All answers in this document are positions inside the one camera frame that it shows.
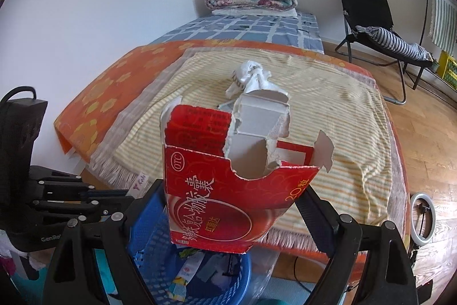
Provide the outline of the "long white paper wrapper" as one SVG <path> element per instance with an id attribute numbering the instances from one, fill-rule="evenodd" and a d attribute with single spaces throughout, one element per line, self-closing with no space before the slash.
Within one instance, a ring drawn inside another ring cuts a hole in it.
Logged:
<path id="1" fill-rule="evenodd" d="M 197 251 L 192 255 L 187 256 L 183 266 L 168 287 L 167 295 L 169 299 L 180 302 L 186 300 L 187 285 L 198 272 L 204 257 L 205 253 L 202 251 Z"/>

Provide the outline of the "red torn medicine box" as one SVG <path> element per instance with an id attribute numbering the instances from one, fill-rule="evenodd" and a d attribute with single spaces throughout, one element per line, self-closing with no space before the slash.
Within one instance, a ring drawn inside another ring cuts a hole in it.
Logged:
<path id="1" fill-rule="evenodd" d="M 240 94 L 232 110 L 172 100 L 160 116 L 171 241 L 243 254 L 300 197 L 334 145 L 320 132 L 311 146 L 287 141 L 286 94 Z"/>

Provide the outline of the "white plastic bag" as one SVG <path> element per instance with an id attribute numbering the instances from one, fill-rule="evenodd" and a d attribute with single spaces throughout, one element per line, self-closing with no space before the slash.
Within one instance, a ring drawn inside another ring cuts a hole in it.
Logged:
<path id="1" fill-rule="evenodd" d="M 239 93 L 270 89 L 270 76 L 270 71 L 264 70 L 260 63 L 247 60 L 233 71 L 232 83 L 225 91 L 225 96 L 232 98 Z"/>

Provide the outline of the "blue plastic mesh basket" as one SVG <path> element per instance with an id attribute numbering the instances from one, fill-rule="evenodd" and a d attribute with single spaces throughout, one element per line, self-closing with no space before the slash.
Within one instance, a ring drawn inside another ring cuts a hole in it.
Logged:
<path id="1" fill-rule="evenodd" d="M 157 304 L 240 304 L 251 277 L 250 256 L 210 252 L 171 242 L 162 184 L 130 232 L 129 254 Z"/>

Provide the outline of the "orange floral bedsheet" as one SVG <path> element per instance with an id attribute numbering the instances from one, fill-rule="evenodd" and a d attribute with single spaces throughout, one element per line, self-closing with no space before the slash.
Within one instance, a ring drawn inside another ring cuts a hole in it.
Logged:
<path id="1" fill-rule="evenodd" d="M 303 50 L 315 53 L 293 46 L 234 39 L 177 41 L 139 46 L 101 73 L 57 117 L 54 127 L 63 150 L 74 150 L 90 165 L 92 154 L 100 146 L 118 114 L 135 99 L 149 81 L 154 80 L 177 59 L 177 50 L 185 43 L 193 43 L 199 47 L 228 44 L 235 47 L 266 47 L 277 52 Z M 350 63 L 348 65 L 372 77 L 363 68 Z"/>

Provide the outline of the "blue checked mattress sheet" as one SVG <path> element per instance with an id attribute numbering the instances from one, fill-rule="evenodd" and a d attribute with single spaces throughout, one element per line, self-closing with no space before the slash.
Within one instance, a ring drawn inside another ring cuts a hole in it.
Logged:
<path id="1" fill-rule="evenodd" d="M 207 15 L 165 33 L 153 43 L 193 39 L 235 39 L 324 52 L 317 19 L 308 13 L 299 13 L 295 17 Z"/>

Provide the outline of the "striped pillow on chair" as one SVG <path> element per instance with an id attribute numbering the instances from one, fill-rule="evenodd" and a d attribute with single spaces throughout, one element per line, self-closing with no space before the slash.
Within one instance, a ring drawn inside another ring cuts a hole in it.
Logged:
<path id="1" fill-rule="evenodd" d="M 356 26 L 356 35 L 366 37 L 371 43 L 376 46 L 386 49 L 392 53 L 401 55 L 402 57 L 410 58 L 416 61 L 432 62 L 432 55 L 417 43 L 408 43 L 402 38 L 389 31 L 388 29 L 379 26 Z"/>

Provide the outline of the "yellow plastic crate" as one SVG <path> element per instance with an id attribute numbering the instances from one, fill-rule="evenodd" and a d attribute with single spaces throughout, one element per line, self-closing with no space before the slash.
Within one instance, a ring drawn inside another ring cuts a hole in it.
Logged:
<path id="1" fill-rule="evenodd" d="M 439 66 L 437 69 L 437 75 L 443 79 L 450 87 L 454 90 L 457 89 L 457 63 L 456 59 L 446 53 L 444 50 L 441 51 L 439 57 Z"/>

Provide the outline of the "white pillow under quilt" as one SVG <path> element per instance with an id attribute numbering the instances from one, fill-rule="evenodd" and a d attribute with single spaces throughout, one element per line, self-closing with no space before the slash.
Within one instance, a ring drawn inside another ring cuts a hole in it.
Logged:
<path id="1" fill-rule="evenodd" d="M 224 8 L 224 9 L 215 9 L 211 12 L 213 15 L 221 16 L 275 16 L 275 17 L 294 17 L 297 18 L 298 14 L 296 9 L 291 9 L 288 11 L 278 11 L 272 9 L 249 9 L 249 8 Z"/>

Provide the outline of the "black folding chair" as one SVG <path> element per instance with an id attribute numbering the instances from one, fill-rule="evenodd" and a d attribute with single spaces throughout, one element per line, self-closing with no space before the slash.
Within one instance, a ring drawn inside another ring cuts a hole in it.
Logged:
<path id="1" fill-rule="evenodd" d="M 404 76 L 408 66 L 416 66 L 419 73 L 432 67 L 433 58 L 423 46 L 409 43 L 394 31 L 394 21 L 387 0 L 341 0 L 345 26 L 345 38 L 335 47 L 335 52 L 348 58 L 358 59 L 352 54 L 352 44 L 358 43 L 392 59 L 389 63 L 377 63 L 360 57 L 359 60 L 373 66 L 395 65 L 400 74 L 403 97 L 397 100 L 386 96 L 385 101 L 394 105 L 407 102 Z"/>

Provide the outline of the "black metal clothes rack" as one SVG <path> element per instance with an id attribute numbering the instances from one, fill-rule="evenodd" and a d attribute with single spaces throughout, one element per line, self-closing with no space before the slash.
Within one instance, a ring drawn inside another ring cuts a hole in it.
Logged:
<path id="1" fill-rule="evenodd" d="M 456 101 L 456 90 L 450 87 L 442 78 L 437 75 L 438 62 L 441 49 L 432 43 L 429 36 L 431 25 L 432 0 L 410 0 L 413 6 L 413 14 L 418 17 L 418 27 L 421 32 L 419 44 L 429 51 L 433 58 L 431 67 L 419 69 L 417 78 L 422 87 L 429 87 L 436 94 L 442 96 L 445 100 Z"/>

